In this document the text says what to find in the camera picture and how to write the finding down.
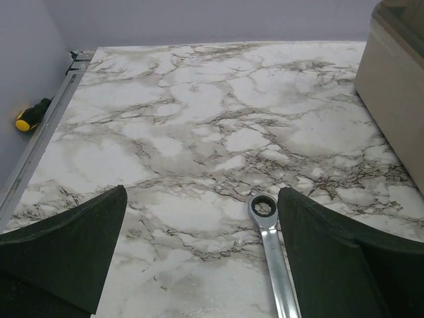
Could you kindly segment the translucent brown tool box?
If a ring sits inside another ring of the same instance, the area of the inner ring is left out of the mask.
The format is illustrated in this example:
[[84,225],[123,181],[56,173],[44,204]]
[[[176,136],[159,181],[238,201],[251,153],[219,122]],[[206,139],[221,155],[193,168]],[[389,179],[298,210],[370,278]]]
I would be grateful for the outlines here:
[[375,6],[354,86],[423,189],[422,1],[381,1]]

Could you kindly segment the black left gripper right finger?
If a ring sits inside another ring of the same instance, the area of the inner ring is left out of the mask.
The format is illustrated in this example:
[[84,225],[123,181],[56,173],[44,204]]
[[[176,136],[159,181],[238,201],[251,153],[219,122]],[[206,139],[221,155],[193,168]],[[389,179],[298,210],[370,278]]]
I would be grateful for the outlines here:
[[422,317],[423,243],[285,187],[278,214],[302,317]]

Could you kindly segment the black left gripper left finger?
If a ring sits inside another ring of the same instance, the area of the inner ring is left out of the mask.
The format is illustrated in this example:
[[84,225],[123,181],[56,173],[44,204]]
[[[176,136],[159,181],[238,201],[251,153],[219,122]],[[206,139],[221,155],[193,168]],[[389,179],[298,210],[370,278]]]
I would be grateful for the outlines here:
[[127,208],[123,185],[1,235],[1,314],[94,315]]

